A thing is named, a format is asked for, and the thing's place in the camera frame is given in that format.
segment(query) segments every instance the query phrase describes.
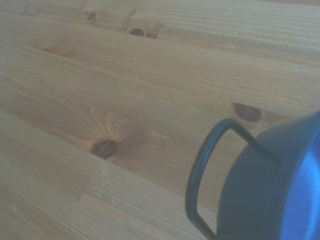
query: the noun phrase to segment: mug handle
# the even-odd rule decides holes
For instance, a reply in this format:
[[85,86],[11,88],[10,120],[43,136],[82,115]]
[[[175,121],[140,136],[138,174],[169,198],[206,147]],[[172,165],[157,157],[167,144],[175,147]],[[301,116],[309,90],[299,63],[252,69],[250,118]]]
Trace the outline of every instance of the mug handle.
[[220,121],[204,140],[193,163],[189,180],[185,193],[185,211],[188,219],[194,226],[208,239],[217,240],[217,235],[210,229],[207,223],[202,219],[197,211],[198,192],[202,176],[204,174],[208,160],[217,145],[220,138],[228,130],[234,130],[240,137],[246,140],[249,144],[253,143],[253,148],[256,150],[263,149],[257,142],[254,136],[250,134],[239,122],[232,118],[226,118]]

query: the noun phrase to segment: wooden surface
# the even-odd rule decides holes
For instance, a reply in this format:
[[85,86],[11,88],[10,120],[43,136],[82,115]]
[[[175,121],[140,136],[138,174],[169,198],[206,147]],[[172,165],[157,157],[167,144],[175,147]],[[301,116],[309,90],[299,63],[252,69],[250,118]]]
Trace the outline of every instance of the wooden surface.
[[[320,7],[301,3],[0,0],[0,236],[203,239],[184,194],[210,129],[319,110]],[[207,166],[213,228],[244,146],[228,132]]]

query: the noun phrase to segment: metal mug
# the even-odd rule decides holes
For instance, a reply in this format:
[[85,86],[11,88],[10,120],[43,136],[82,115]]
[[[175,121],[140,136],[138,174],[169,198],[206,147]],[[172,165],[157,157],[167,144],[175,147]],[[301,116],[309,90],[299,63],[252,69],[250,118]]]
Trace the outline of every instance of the metal mug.
[[[225,180],[214,233],[198,214],[198,191],[210,155],[228,129],[248,144]],[[208,240],[320,240],[320,111],[256,138],[234,119],[219,122],[192,166],[185,210]]]

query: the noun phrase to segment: pine wood plank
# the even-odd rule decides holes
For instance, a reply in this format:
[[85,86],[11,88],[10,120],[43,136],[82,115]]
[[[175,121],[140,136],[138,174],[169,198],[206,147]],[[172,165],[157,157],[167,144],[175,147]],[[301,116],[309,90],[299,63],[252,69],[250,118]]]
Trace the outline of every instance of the pine wood plank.
[[[237,118],[257,134],[319,108],[312,62],[1,16],[0,107],[87,151],[115,140],[111,161],[181,196],[200,144],[222,118]],[[262,109],[261,117],[241,119],[234,103]],[[244,145],[230,133],[217,147],[201,204],[217,207]]]
[[319,61],[320,7],[279,1],[14,0],[0,10],[150,38]]
[[183,197],[2,110],[0,119],[6,240],[204,239],[187,220]]

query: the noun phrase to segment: wooden table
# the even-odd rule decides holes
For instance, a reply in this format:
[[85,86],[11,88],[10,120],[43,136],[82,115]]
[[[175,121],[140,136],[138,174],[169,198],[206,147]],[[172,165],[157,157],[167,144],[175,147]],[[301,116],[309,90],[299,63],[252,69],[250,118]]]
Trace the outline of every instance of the wooden table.
[[[301,3],[0,0],[0,238],[204,239],[184,194],[210,129],[319,110],[320,6]],[[214,229],[244,146],[227,132],[207,166]]]

